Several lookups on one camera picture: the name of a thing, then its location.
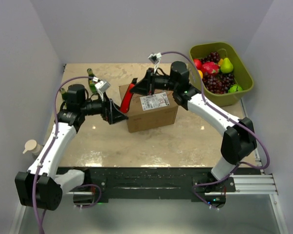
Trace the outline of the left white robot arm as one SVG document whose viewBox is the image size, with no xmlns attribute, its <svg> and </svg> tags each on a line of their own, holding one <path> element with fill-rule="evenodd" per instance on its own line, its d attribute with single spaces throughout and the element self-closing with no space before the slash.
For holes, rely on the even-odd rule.
<svg viewBox="0 0 293 234">
<path fill-rule="evenodd" d="M 59 176 L 56 172 L 67 146 L 86 116 L 100 115 L 109 124 L 127 119 L 120 107 L 108 98 L 106 90 L 109 87 L 105 80 L 96 83 L 98 97 L 95 100 L 86 97 L 82 84 L 68 87 L 66 99 L 56 113 L 52 132 L 42 151 L 26 172 L 19 172 L 15 177 L 21 205 L 36 205 L 37 208 L 54 211 L 62 197 L 74 188 L 87 191 L 91 187 L 91 178 L 82 170 L 71 169 Z"/>
</svg>

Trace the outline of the brown cardboard express box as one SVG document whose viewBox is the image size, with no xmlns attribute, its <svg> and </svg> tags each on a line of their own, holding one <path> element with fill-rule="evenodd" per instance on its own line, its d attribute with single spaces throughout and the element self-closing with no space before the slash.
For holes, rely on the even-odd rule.
<svg viewBox="0 0 293 234">
<path fill-rule="evenodd" d="M 130 133 L 150 130 L 175 123 L 179 106 L 173 98 L 173 92 L 156 90 L 155 94 L 161 92 L 167 93 L 170 105 L 148 111 L 143 111 L 142 109 L 140 97 L 143 96 L 137 94 L 133 95 L 130 103 L 130 109 L 127 112 L 127 126 Z"/>
</svg>

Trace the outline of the red black utility knife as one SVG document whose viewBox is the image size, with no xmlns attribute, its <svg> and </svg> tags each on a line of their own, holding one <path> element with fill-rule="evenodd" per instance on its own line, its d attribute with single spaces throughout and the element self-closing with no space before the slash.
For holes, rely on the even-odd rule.
<svg viewBox="0 0 293 234">
<path fill-rule="evenodd" d="M 131 83 L 128 85 L 128 88 L 125 92 L 125 95 L 122 99 L 120 111 L 124 114 L 126 114 L 130 109 L 130 103 L 131 99 L 133 97 L 133 93 L 131 92 L 131 89 L 136 85 L 138 78 L 134 78 Z"/>
</svg>

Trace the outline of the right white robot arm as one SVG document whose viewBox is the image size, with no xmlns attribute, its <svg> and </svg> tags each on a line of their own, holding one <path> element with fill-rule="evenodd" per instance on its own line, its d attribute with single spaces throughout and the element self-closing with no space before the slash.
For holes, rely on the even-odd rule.
<svg viewBox="0 0 293 234">
<path fill-rule="evenodd" d="M 147 69 L 144 78 L 134 84 L 130 92 L 150 96 L 155 90 L 172 91 L 178 105 L 202 117 L 222 136 L 222 157 L 207 180 L 210 190 L 219 191 L 225 185 L 224 178 L 257 147 L 256 138 L 252 135 L 252 121 L 231 115 L 203 97 L 202 92 L 190 84 L 189 70 L 181 61 L 171 64 L 169 75 L 159 75 L 153 68 Z"/>
</svg>

